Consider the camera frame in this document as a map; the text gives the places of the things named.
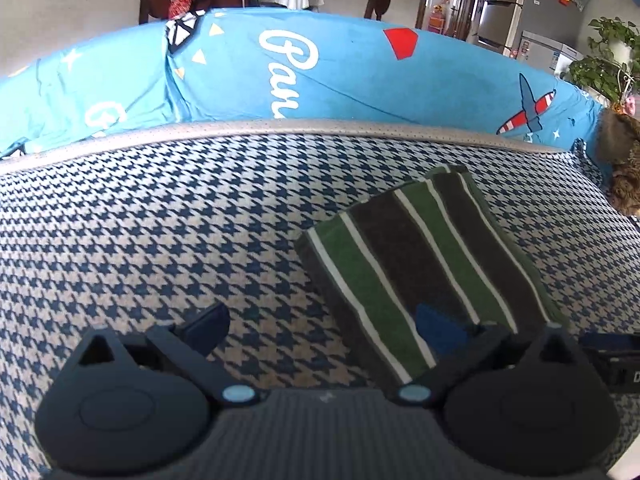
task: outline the folded towel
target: folded towel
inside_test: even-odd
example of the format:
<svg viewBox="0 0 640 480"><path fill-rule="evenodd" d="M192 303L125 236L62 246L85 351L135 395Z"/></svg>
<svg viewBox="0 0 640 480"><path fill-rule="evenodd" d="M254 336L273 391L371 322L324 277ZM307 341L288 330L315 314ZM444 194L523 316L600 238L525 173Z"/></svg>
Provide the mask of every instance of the folded towel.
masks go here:
<svg viewBox="0 0 640 480"><path fill-rule="evenodd" d="M462 166L352 206L305 232L296 250L345 342L383 389L417 377L447 348L442 333L429 336L424 323L433 314L420 304L443 316L441 332L447 319L497 321L524 337L548 321L565 323Z"/></svg>

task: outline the black device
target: black device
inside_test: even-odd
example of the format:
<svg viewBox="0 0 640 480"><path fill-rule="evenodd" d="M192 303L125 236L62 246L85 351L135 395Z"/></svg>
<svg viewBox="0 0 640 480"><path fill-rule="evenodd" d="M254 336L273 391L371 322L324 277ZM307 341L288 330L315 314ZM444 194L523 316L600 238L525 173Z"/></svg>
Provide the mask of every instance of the black device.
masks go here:
<svg viewBox="0 0 640 480"><path fill-rule="evenodd" d="M48 478L606 478L618 414L559 326L530 344L485 326L385 395L259 392L203 357L226 333L212 322L228 328L224 306L186 328L87 333L36 413Z"/></svg>

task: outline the yellow triangle print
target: yellow triangle print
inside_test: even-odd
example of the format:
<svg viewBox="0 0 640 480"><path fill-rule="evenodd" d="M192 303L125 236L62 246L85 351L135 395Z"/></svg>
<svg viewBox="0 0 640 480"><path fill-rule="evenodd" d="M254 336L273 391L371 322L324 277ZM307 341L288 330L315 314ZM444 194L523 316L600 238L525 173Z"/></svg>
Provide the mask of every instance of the yellow triangle print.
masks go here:
<svg viewBox="0 0 640 480"><path fill-rule="evenodd" d="M199 49L195 54L193 54L191 60L194 63L200 63L201 65L207 64L207 60L204 57L204 52L202 51L202 49Z"/></svg>
<svg viewBox="0 0 640 480"><path fill-rule="evenodd" d="M213 25L211 25L211 30L209 31L209 35L210 36L219 36L220 34L224 34L224 33L225 33L225 31L222 30L215 23Z"/></svg>

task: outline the white star print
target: white star print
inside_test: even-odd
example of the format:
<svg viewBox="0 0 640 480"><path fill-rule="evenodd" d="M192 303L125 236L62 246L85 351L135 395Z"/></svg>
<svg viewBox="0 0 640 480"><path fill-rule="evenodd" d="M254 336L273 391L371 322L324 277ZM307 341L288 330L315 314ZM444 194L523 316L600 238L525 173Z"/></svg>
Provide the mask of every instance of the white star print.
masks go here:
<svg viewBox="0 0 640 480"><path fill-rule="evenodd" d="M65 57L60 60L60 63L66 63L66 68L71 72L71 68L74 64L74 61L82 57L82 54L78 54L76 50L73 48L71 52L69 52Z"/></svg>

